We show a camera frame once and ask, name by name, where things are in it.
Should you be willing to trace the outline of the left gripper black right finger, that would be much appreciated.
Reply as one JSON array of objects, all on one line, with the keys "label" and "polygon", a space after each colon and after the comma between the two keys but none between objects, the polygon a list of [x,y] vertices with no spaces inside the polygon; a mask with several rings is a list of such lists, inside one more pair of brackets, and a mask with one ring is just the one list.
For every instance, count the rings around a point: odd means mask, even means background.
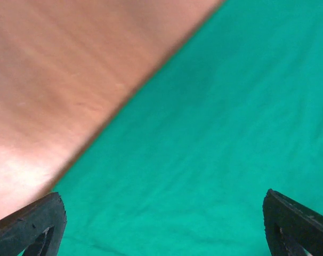
[{"label": "left gripper black right finger", "polygon": [[272,256],[323,256],[323,215],[272,189],[262,209]]}]

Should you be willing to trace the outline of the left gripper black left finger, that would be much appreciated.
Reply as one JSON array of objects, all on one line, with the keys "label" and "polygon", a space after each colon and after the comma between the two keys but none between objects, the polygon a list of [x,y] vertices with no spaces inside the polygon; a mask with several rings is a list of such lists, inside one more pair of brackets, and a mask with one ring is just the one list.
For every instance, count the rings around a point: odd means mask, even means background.
[{"label": "left gripper black left finger", "polygon": [[59,193],[50,193],[0,219],[0,256],[57,255],[67,224]]}]

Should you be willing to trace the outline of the green t-shirt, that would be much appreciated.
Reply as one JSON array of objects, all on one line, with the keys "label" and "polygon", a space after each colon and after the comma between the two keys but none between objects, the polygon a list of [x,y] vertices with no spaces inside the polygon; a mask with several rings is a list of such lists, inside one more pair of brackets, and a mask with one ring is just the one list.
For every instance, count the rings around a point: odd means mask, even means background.
[{"label": "green t-shirt", "polygon": [[56,185],[59,255],[269,255],[262,202],[323,215],[323,1],[227,1]]}]

